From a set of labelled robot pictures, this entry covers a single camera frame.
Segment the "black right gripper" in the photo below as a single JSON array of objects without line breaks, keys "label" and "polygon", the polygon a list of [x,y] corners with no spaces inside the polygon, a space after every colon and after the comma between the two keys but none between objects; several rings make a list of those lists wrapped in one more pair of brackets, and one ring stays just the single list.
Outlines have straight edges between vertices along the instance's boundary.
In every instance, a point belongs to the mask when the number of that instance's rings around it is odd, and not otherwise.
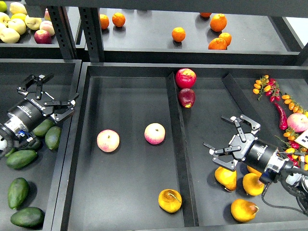
[{"label": "black right gripper", "polygon": [[[212,161],[216,165],[229,171],[235,171],[239,160],[262,173],[268,170],[275,173],[280,172],[281,158],[278,156],[278,147],[253,136],[260,131],[261,125],[258,122],[245,115],[230,118],[221,116],[221,119],[227,123],[234,124],[237,135],[233,136],[229,142],[229,147],[222,149],[216,149],[203,142],[203,146],[209,149]],[[251,127],[250,133],[244,133],[242,124]]]}]

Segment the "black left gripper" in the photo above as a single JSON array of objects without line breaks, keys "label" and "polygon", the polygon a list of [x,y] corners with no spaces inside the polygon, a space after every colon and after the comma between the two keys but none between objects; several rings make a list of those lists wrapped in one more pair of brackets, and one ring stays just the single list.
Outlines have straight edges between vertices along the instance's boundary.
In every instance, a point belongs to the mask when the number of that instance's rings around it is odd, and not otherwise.
[{"label": "black left gripper", "polygon": [[[30,74],[21,82],[17,92],[24,98],[8,110],[7,128],[9,130],[32,131],[47,117],[58,123],[74,114],[78,93],[67,101],[57,101],[47,92],[42,91],[43,85],[53,77],[54,73],[39,76]],[[28,92],[28,88],[33,84],[36,84],[36,91]]]}]

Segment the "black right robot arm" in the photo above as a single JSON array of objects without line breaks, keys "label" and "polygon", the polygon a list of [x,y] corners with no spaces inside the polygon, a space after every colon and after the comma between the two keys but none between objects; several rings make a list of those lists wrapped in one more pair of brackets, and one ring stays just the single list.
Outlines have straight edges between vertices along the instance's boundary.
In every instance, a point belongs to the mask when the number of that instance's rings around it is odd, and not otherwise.
[{"label": "black right robot arm", "polygon": [[265,184],[262,196],[265,196],[270,184],[280,182],[282,187],[296,198],[298,212],[308,214],[308,172],[302,166],[297,167],[287,157],[286,152],[279,152],[278,147],[257,137],[261,125],[245,115],[222,120],[235,125],[237,133],[227,147],[216,149],[208,143],[212,161],[230,171],[236,170],[238,162],[261,173],[260,181]]}]

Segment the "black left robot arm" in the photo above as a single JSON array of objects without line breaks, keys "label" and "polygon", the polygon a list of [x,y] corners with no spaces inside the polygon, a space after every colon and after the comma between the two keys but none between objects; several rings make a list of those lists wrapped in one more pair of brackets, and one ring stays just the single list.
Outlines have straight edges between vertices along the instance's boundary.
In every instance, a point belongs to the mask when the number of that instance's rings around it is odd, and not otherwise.
[{"label": "black left robot arm", "polygon": [[0,156],[8,154],[13,148],[29,145],[35,138],[31,132],[45,119],[61,122],[75,112],[75,93],[69,100],[56,100],[43,90],[43,85],[54,77],[54,73],[35,76],[30,74],[17,87],[24,98],[8,110],[8,121],[0,126]]}]

